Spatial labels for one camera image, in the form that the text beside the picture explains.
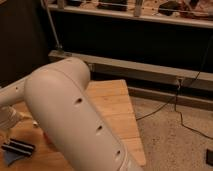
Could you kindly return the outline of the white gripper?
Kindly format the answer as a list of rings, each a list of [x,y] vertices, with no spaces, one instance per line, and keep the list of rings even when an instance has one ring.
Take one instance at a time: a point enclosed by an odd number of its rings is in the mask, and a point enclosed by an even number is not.
[[[30,119],[26,113],[19,112],[11,106],[0,108],[0,134],[4,138],[8,138],[11,134],[11,129],[19,122]]]

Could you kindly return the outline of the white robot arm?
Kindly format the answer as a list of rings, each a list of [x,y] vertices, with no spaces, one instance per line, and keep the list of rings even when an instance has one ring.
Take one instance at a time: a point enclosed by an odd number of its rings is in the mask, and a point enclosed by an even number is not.
[[[44,65],[0,89],[0,111],[25,102],[75,171],[143,171],[88,98],[89,82],[78,58]]]

